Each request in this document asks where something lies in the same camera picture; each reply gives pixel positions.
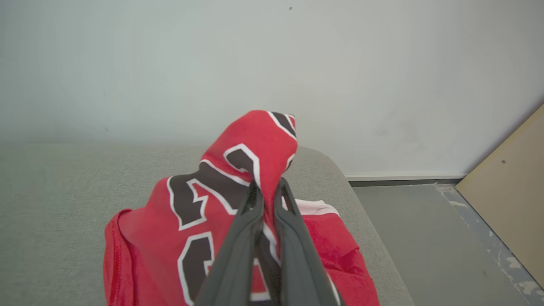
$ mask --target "red fabric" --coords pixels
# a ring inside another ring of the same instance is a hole
[[[259,183],[265,199],[264,221],[273,235],[261,240],[275,244],[271,208],[279,179],[296,151],[294,127],[292,116],[252,111],[221,134],[203,155],[198,172],[160,180],[145,207],[116,214],[104,231],[108,305],[192,304],[198,289],[194,281],[209,269],[234,218],[233,207],[246,194],[235,191],[246,188],[252,178]],[[304,216],[304,221],[346,305],[379,305],[363,257],[340,218],[328,213]],[[204,251],[207,247],[211,260],[203,257],[196,265],[186,265],[197,246],[204,246],[198,249]],[[266,244],[263,249],[273,248]],[[255,299],[252,296],[254,304],[265,305],[263,296],[277,293],[264,283],[265,276],[280,276],[270,275],[274,265],[279,268],[270,252],[256,259],[260,268],[254,267],[253,292],[259,295]]]

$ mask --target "couch cushion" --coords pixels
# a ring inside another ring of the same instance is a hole
[[[0,296],[5,305],[105,301],[103,229],[118,211],[146,204],[155,183],[197,170],[204,148],[97,144],[0,149]],[[295,197],[339,211],[361,247],[380,302],[412,305],[387,250],[339,169],[299,148],[286,174]]]

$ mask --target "white stripe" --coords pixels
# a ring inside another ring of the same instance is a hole
[[[214,197],[216,197],[219,202],[221,203],[221,205],[223,205],[223,207],[225,208],[225,210],[227,211],[227,213],[229,215],[236,215],[236,212],[238,211],[237,209],[233,209],[231,207],[231,205],[228,203],[228,201],[217,191],[211,189],[210,187],[204,185],[201,181],[197,180],[197,179],[191,179],[187,182],[187,184],[189,184],[189,182],[191,183],[196,183],[198,184],[200,187],[206,189],[209,193],[211,193]]]
[[[236,175],[232,175],[232,174],[228,174],[227,172],[217,168],[211,161],[209,160],[201,160],[200,161],[201,163],[207,163],[210,167],[212,167],[213,169],[215,169],[215,171],[221,173],[222,175],[226,176],[227,178],[235,181],[236,183],[240,184],[240,185],[244,185],[244,186],[249,186],[249,182],[247,181],[244,181],[242,180],[240,177],[236,176]]]
[[[267,112],[270,117],[272,118],[272,120],[274,121],[274,123],[279,127],[281,128],[285,133],[287,133],[289,136],[291,136],[291,138],[295,139],[296,140],[296,137],[295,135],[291,134],[291,132],[289,132],[288,129],[286,129],[285,127],[283,127],[283,125],[280,124],[280,122],[277,120],[276,116],[274,116],[274,114],[272,114],[272,112]]]
[[[257,186],[260,188],[261,187],[261,164],[260,164],[260,161],[259,161],[259,158],[257,157],[257,155],[255,155],[255,153],[253,153],[253,151],[251,151],[248,146],[246,146],[245,144],[243,143],[240,143],[240,144],[237,144],[235,146],[233,146],[232,148],[228,148],[225,153],[223,153],[223,158],[225,159],[225,161],[231,165],[232,168],[240,171],[240,172],[248,172],[246,169],[244,168],[236,168],[231,162],[228,161],[227,159],[227,155],[230,154],[231,152],[234,152],[236,150],[242,150],[252,161],[253,161],[253,179],[255,180],[255,183],[257,183]]]
[[[264,274],[263,269],[261,269],[261,263],[257,258],[253,258],[253,265],[257,266],[259,268],[259,271],[261,272],[261,278],[263,280],[264,292],[252,292],[251,293],[251,301],[252,302],[260,302],[260,301],[269,301],[270,300],[270,292],[268,291],[267,282],[264,280]]]
[[[293,160],[293,158],[295,158],[294,154],[289,156],[289,158],[287,159],[287,165],[285,165],[285,170],[287,170],[287,167],[289,167],[289,163]]]
[[[266,223],[263,225],[263,234],[264,237],[266,237],[270,242],[270,255],[272,255],[272,258],[274,258],[277,264],[281,267],[280,259],[277,257],[276,238],[274,238],[274,234],[272,234],[272,231]]]
[[[293,125],[293,123],[291,122],[291,120],[289,118],[293,118],[293,121],[295,121],[295,116],[293,115],[285,115],[287,117],[287,121],[289,121],[289,125],[291,126],[291,128],[293,129],[293,131],[296,131],[295,129],[295,126]]]
[[[340,306],[340,296],[338,295],[338,290],[336,290],[336,286],[332,282],[332,279],[328,273],[327,273],[327,277],[329,278],[329,281],[331,283],[332,293],[335,295],[336,303],[338,303],[338,306]]]
[[[187,185],[189,185],[189,188],[191,189],[191,191],[193,192],[193,203],[196,203],[196,202],[199,202],[199,201],[202,201],[202,204],[200,205],[200,218],[199,219],[196,219],[196,220],[193,220],[187,224],[182,224],[181,223],[181,217],[177,214],[177,212],[175,210],[173,210],[173,212],[177,215],[177,218],[178,220],[180,220],[180,228],[178,229],[178,231],[181,231],[181,230],[184,230],[184,229],[188,229],[190,227],[193,227],[197,224],[200,224],[200,223],[204,223],[207,219],[206,219],[206,215],[204,214],[204,212],[206,211],[206,204],[208,203],[208,196],[207,195],[203,195],[201,197],[198,196],[198,192],[196,191],[195,189],[195,186],[194,184],[196,183],[200,183],[197,179],[192,179],[192,180],[189,180],[186,182]]]
[[[397,181],[397,180],[443,180],[462,179],[468,173],[437,172],[437,173],[360,173],[345,174],[348,181]]]
[[[205,237],[208,238],[209,250],[210,250],[210,253],[212,255],[211,260],[205,260],[203,262],[204,272],[206,273],[206,276],[208,276],[208,267],[213,264],[213,260],[214,260],[212,232],[207,231],[207,232],[203,232],[201,234],[189,236],[187,238],[187,242],[185,243],[185,246],[183,247],[183,251],[181,252],[180,257],[178,257],[178,259],[177,259],[177,273],[178,273],[178,275],[180,277],[181,289],[183,291],[183,298],[185,299],[185,302],[187,303],[187,305],[191,305],[191,306],[194,305],[194,301],[191,300],[191,297],[189,296],[189,287],[187,286],[187,280],[185,279],[185,273],[183,271],[183,259],[187,255],[187,252],[189,251],[189,247],[191,246],[191,243],[194,240],[198,240],[198,239],[205,238]]]
[[[170,209],[172,209],[172,212],[174,213],[174,215],[177,217],[177,220],[180,224],[180,227],[178,230],[182,230],[182,221],[181,221],[181,217],[177,214],[176,212],[176,209],[174,208],[174,192],[172,191],[172,187],[170,187],[170,180],[172,179],[172,176],[168,178],[168,180],[166,181],[166,187],[168,188],[168,193],[170,194]]]

